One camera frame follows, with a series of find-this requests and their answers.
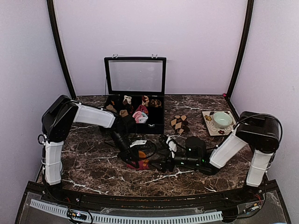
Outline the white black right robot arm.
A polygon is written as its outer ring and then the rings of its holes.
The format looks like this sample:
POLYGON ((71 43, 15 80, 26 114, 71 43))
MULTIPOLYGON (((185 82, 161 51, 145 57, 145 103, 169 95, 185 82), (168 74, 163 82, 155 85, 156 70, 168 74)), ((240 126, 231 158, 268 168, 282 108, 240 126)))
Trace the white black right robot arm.
POLYGON ((254 149, 246 186, 239 191, 238 198, 249 202, 256 196, 256 188, 279 148, 283 128, 278 118, 270 114, 244 111, 227 138, 213 148, 207 148, 199 137, 191 136, 183 146, 174 139, 162 136, 160 142, 168 150, 164 158, 150 164, 158 171, 173 171, 177 166, 186 166, 205 175, 215 175, 245 146, 254 149))

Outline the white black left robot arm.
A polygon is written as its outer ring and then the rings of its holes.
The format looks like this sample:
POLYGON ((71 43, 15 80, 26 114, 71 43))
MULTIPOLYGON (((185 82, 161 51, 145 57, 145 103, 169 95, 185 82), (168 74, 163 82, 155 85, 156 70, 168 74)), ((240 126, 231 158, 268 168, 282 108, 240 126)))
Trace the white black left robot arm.
POLYGON ((139 152, 128 138, 129 119, 116 112, 85 105, 61 95, 42 116, 42 134, 38 136, 39 144, 43 145, 43 177, 47 184, 52 185, 47 195, 55 203, 66 200, 66 193, 56 184, 61 182, 61 152, 64 141, 74 123, 107 129, 119 149, 118 157, 131 166, 139 166, 139 152))

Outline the maroon purple orange striped sock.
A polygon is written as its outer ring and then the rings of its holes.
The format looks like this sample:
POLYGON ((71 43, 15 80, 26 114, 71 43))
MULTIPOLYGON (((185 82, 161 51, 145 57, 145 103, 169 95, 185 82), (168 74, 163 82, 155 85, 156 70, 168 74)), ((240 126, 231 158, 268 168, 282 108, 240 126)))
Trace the maroon purple orange striped sock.
POLYGON ((141 159, 138 161, 139 167, 136 168, 129 164, 127 164, 127 167, 130 169, 134 169, 136 171, 148 170, 149 169, 149 160, 146 159, 146 154, 142 151, 138 151, 138 154, 139 154, 139 158, 141 159))

